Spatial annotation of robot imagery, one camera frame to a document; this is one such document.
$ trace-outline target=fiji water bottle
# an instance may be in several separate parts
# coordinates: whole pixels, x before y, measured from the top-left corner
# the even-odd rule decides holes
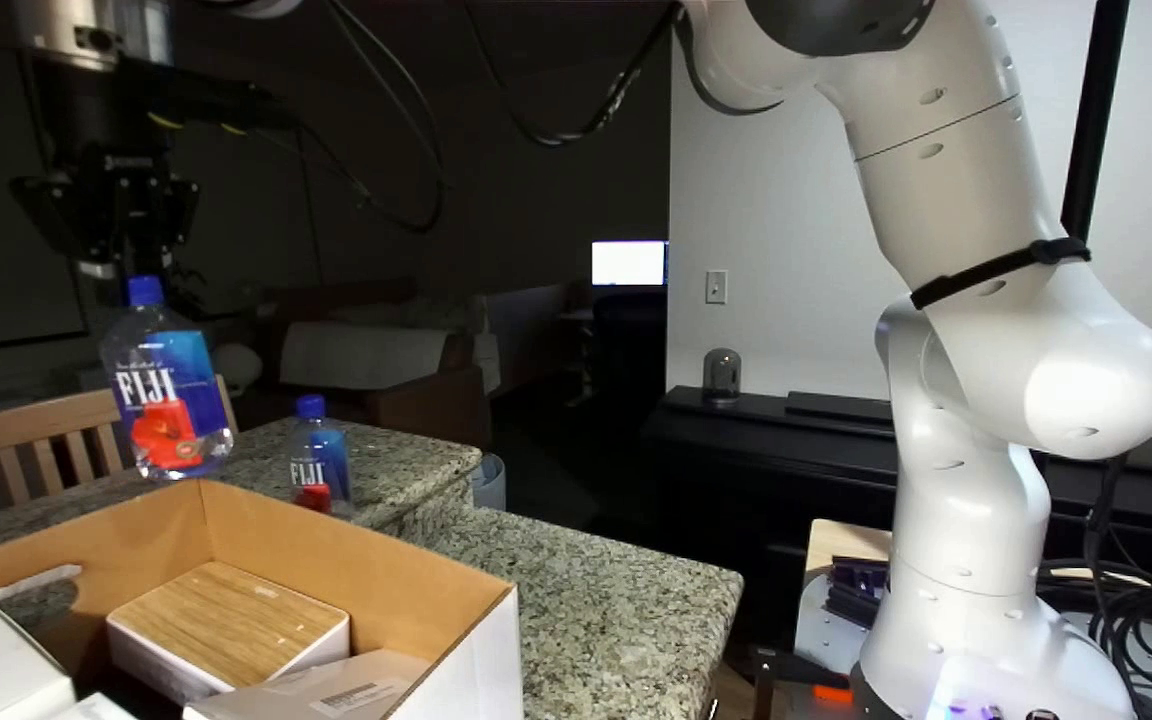
[[[119,399],[137,472],[149,482],[210,476],[238,437],[210,339],[166,310],[156,275],[132,275],[128,303],[132,315],[103,337],[99,361]]]
[[[330,399],[318,394],[296,396],[301,448],[294,455],[294,490],[307,510],[354,499],[345,431],[330,421]]]

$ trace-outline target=tan box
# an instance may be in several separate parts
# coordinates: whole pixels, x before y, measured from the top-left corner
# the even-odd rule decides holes
[[[65,671],[99,671],[103,617],[211,559],[345,610],[354,651],[393,647],[429,659],[431,671],[398,718],[524,718],[508,581],[234,483],[188,482],[9,541],[0,589],[80,563],[75,606],[41,646]]]

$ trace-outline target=wooden chair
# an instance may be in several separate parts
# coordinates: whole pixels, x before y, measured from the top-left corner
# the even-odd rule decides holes
[[[28,504],[38,494],[54,496],[67,483],[92,483],[128,469],[132,455],[119,446],[119,408],[109,388],[0,411],[0,482],[12,510]]]

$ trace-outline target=monitor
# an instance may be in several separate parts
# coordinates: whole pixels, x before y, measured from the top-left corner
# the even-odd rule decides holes
[[[587,246],[592,287],[664,287],[670,240],[592,240]]]

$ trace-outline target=bottle cap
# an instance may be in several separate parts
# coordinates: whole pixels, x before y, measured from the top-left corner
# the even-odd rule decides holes
[[[330,417],[330,399],[321,394],[296,396],[296,417],[321,421]]]
[[[159,275],[132,275],[132,281],[128,281],[128,301],[132,301],[132,303],[159,310],[159,303],[166,303],[166,286],[159,286]]]

